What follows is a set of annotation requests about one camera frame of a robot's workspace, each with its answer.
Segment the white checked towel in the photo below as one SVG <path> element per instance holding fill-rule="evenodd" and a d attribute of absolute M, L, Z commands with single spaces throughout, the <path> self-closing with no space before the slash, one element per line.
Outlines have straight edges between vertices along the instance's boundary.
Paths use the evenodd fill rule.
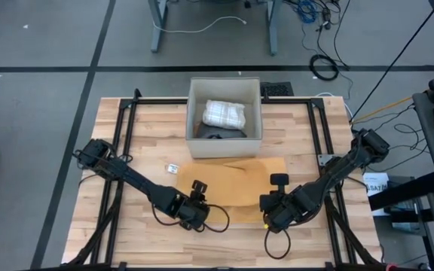
<path fill-rule="evenodd" d="M 246 124 L 244 109 L 240 103 L 208 100 L 202 121 L 208 126 L 242 130 Z"/>

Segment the thin black pole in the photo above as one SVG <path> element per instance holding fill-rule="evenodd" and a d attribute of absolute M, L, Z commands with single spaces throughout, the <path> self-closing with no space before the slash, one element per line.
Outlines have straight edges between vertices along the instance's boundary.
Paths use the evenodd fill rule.
<path fill-rule="evenodd" d="M 432 8 L 432 10 L 430 11 L 430 13 L 426 16 L 425 20 L 419 25 L 419 27 L 417 28 L 417 30 L 414 32 L 414 34 L 408 39 L 408 41 L 406 42 L 405 46 L 401 49 L 401 51 L 399 52 L 399 54 L 396 56 L 396 58 L 390 63 L 390 65 L 387 67 L 387 69 L 384 71 L 384 73 L 382 74 L 382 76 L 380 77 L 380 79 L 377 81 L 377 83 L 374 85 L 374 87 L 371 89 L 371 91 L 367 94 L 367 96 L 365 97 L 365 99 L 362 101 L 362 103 L 359 105 L 359 107 L 357 108 L 356 112 L 354 113 L 354 115 L 350 118 L 349 120 L 349 124 L 352 125 L 352 123 L 354 122 L 354 120 L 356 119 L 358 113 L 362 110 L 362 108 L 364 107 L 364 105 L 367 103 L 367 101 L 371 98 L 371 96 L 374 94 L 374 92 L 377 90 L 377 88 L 380 86 L 380 84 L 382 83 L 382 81 L 384 80 L 384 78 L 388 75 L 388 73 L 391 71 L 391 69 L 393 68 L 393 66 L 397 63 L 397 61 L 402 57 L 402 55 L 404 54 L 404 52 L 408 49 L 408 47 L 410 46 L 410 44 L 412 43 L 412 41 L 418 36 L 418 34 L 420 33 L 420 31 L 423 29 L 423 27 L 428 23 L 428 21 L 430 20 L 430 18 L 434 15 L 434 8 Z"/>

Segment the white paper sheet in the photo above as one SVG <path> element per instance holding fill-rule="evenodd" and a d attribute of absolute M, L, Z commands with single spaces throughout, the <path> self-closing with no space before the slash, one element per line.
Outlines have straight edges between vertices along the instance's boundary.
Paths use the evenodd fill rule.
<path fill-rule="evenodd" d="M 389 177 L 387 173 L 367 172 L 363 174 L 363 181 L 367 187 L 367 196 L 371 197 L 387 189 Z"/>

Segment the black aluminium table frame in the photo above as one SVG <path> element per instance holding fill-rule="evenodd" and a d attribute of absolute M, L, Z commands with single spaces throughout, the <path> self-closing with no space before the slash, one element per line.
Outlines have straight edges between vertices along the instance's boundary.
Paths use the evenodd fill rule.
<path fill-rule="evenodd" d="M 191 161 L 185 143 L 185 98 L 141 98 L 136 107 L 130 143 L 131 166 L 151 181 L 173 185 L 176 176 L 168 164 Z M 264 101 L 264 138 L 261 157 L 283 157 L 290 184 L 297 186 L 318 176 L 316 151 L 331 139 L 335 153 L 349 151 L 351 131 L 343 99 L 272 97 Z M 269 234 L 258 223 L 211 224 L 201 233 L 172 225 L 161 212 L 152 211 L 146 197 L 125 185 L 112 240 L 114 252 L 99 253 L 99 263 L 84 263 L 78 271 L 127 271 L 151 268 L 319 268 L 333 261 L 326 214 Z"/>

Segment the grey towel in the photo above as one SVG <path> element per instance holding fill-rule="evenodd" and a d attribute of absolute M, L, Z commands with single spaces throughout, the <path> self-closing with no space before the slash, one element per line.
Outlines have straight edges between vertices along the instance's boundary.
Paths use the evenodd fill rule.
<path fill-rule="evenodd" d="M 200 123 L 195 133 L 197 139 L 240 139 L 247 135 L 239 129 L 225 129 Z"/>

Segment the yellow towel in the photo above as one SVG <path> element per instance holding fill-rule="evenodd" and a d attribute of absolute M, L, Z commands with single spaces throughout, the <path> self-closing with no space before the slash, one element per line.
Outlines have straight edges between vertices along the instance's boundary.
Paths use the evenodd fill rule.
<path fill-rule="evenodd" d="M 198 160 L 179 168 L 176 188 L 189 194 L 194 181 L 207 185 L 206 201 L 227 211 L 225 215 L 212 209 L 208 222 L 258 223 L 262 221 L 259 197 L 275 189 L 270 176 L 286 172 L 282 157 Z"/>

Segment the grey desk leg frame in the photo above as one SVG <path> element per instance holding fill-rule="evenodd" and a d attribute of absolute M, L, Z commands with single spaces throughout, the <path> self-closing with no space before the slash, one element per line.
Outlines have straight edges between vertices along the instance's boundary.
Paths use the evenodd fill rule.
<path fill-rule="evenodd" d="M 278 13 L 283 5 L 284 0 L 258 0 L 265 3 L 266 12 L 265 18 L 267 22 L 267 33 L 269 41 L 269 51 L 271 56 L 276 56 L 278 53 L 278 37 L 277 37 L 277 24 L 278 24 Z M 169 30 L 165 29 L 167 21 L 167 3 L 169 0 L 148 0 L 148 6 L 151 13 L 152 19 L 152 40 L 150 50 L 152 53 L 157 53 L 159 51 L 160 39 L 163 33 L 169 34 L 199 34 L 205 32 L 206 30 L 213 27 L 216 23 L 223 20 L 237 20 L 243 25 L 247 22 L 236 16 L 223 16 L 218 17 L 213 20 L 209 25 L 203 27 L 202 29 L 195 30 Z"/>

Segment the beige fabric box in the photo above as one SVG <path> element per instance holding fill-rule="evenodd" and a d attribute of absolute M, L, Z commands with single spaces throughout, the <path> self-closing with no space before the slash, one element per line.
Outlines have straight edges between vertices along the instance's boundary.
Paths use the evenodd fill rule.
<path fill-rule="evenodd" d="M 245 138 L 200 139 L 197 128 L 209 100 L 244 105 Z M 263 138 L 258 78 L 192 78 L 187 102 L 185 140 L 193 158 L 254 157 Z"/>

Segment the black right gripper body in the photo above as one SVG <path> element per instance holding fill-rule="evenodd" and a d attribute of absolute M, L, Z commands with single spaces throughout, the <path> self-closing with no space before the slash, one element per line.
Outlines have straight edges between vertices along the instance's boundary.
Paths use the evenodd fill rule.
<path fill-rule="evenodd" d="M 278 193 L 277 190 L 259 197 L 259 208 L 264 213 L 264 224 L 268 230 L 279 233 L 295 222 L 300 225 L 310 218 L 310 196 L 304 189 L 294 189 L 291 193 Z"/>

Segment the black perforated floor panel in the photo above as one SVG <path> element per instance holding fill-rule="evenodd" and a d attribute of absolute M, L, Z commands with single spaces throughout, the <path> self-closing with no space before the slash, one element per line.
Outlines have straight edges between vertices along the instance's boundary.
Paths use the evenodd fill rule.
<path fill-rule="evenodd" d="M 285 82 L 261 82 L 260 90 L 262 96 L 294 96 L 292 84 Z"/>

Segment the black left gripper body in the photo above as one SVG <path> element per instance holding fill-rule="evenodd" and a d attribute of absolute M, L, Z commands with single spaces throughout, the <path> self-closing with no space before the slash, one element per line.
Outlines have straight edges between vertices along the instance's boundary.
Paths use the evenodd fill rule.
<path fill-rule="evenodd" d="M 186 199 L 177 211 L 178 225 L 185 230 L 203 231 L 209 210 L 205 202 Z"/>

